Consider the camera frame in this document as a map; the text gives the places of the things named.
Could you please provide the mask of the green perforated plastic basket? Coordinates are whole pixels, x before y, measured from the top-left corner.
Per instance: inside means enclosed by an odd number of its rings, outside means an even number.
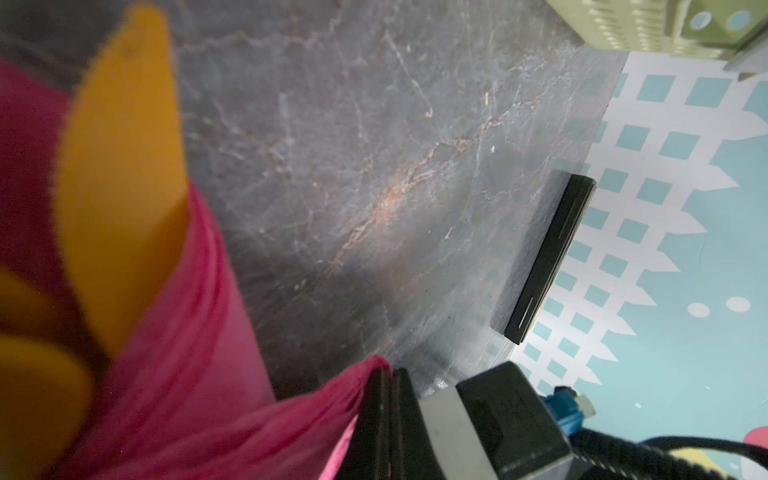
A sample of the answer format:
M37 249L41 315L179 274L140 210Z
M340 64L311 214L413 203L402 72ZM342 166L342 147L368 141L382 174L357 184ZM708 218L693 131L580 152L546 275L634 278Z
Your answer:
M589 46L728 60L767 23L767 2L549 0Z

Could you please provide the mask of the orange plastic knife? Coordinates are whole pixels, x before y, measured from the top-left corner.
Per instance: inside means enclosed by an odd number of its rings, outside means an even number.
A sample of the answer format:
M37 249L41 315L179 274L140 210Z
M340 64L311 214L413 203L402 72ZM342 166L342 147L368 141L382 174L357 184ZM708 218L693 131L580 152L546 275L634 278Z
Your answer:
M53 177L65 276L104 352L119 355L174 270L189 181L166 18L130 5L76 87Z

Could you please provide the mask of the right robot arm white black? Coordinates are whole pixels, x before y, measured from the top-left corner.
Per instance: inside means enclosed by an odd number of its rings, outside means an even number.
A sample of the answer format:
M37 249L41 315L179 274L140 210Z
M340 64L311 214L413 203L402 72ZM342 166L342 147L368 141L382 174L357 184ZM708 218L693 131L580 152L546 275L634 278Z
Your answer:
M702 437L656 437L634 443L583 428L569 437L575 457L589 469L584 479L726 479L711 468L676 457L674 450L715 450L741 456L767 467L762 446Z

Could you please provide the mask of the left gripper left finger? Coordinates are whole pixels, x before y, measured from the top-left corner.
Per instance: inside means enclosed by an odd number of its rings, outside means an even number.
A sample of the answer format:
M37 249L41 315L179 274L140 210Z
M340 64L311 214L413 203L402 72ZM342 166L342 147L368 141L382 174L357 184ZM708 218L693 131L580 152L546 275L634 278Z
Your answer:
M390 372L375 370L366 383L361 409L336 480L389 478L390 397Z

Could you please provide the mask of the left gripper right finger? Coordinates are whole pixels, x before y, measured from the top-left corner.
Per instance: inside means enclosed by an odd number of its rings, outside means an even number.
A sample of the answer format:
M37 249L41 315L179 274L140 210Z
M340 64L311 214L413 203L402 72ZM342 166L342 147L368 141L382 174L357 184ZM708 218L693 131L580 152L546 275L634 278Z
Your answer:
M391 478L445 480L408 371L394 371L391 391Z

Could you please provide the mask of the pink paper napkin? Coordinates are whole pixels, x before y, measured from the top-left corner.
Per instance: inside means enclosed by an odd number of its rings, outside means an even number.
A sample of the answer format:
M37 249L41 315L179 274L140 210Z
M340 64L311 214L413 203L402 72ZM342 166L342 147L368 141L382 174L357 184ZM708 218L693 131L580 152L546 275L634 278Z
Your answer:
M66 311L52 344L94 378L70 450L40 479L325 479L341 462L373 356L319 390L274 397L215 219L189 186L174 270L116 357L89 331L53 229L54 150L69 97L1 66L1 268Z

